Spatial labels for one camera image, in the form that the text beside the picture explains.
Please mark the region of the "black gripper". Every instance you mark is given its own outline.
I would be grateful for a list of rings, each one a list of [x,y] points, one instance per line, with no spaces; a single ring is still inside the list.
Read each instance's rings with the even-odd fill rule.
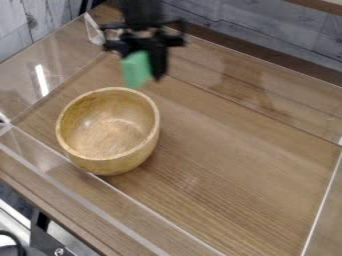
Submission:
[[[129,26],[125,22],[100,25],[105,42],[103,48],[125,58],[136,51],[148,51],[151,74],[156,81],[168,70],[168,49],[186,45],[183,19],[158,21],[147,26]]]

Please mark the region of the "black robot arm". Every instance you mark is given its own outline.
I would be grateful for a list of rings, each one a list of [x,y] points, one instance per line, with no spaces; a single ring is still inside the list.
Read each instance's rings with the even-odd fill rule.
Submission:
[[[119,0],[121,22],[100,26],[103,48],[121,58],[125,83],[136,88],[168,71],[168,49],[186,46],[186,22],[167,18],[162,0]]]

